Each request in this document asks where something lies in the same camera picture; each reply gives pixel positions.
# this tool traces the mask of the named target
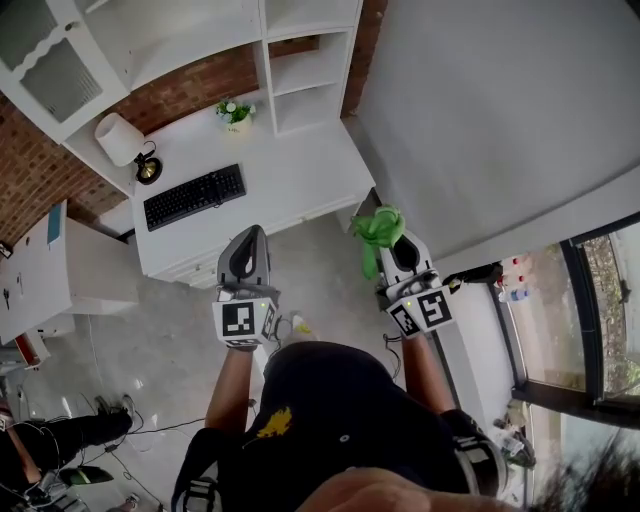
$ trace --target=potted plant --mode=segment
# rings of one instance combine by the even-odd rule
[[[222,100],[216,105],[216,113],[229,133],[245,133],[251,128],[255,105],[241,105],[233,100]]]

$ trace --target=gray floor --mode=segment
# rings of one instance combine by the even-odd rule
[[[367,350],[392,371],[393,357],[384,349],[382,334],[397,331],[377,310],[374,284],[362,277],[360,242],[344,235],[336,218],[328,215],[278,233],[269,244],[272,284],[282,291],[280,312],[301,310],[321,339]],[[123,393],[135,400],[145,429],[204,415],[226,353],[214,335],[213,292],[143,279],[139,293],[139,307],[126,316],[77,316],[74,334],[49,340],[52,358],[24,382],[32,416],[89,414],[83,394],[91,400],[96,394],[113,399]],[[14,388],[24,377],[12,375]],[[261,387],[256,366],[252,396],[259,399]],[[26,419],[27,400],[20,409]],[[200,426],[131,436],[116,454],[167,504],[189,437]],[[87,450],[86,459],[101,451]],[[155,509],[149,496],[123,477],[112,456],[104,455],[95,464],[116,480],[80,491],[92,511],[119,505],[129,492],[147,502],[142,510]]]

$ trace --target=hair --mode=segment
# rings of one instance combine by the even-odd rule
[[[640,511],[640,457],[623,450],[619,440],[616,436],[596,452],[584,469],[575,464],[558,468],[529,511]]]

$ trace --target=cabinet door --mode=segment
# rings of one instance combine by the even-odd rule
[[[74,0],[0,2],[0,89],[56,142],[128,94]]]

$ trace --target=black keyboard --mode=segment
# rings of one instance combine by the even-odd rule
[[[147,199],[147,228],[154,231],[207,208],[218,208],[246,193],[238,164],[218,169]]]

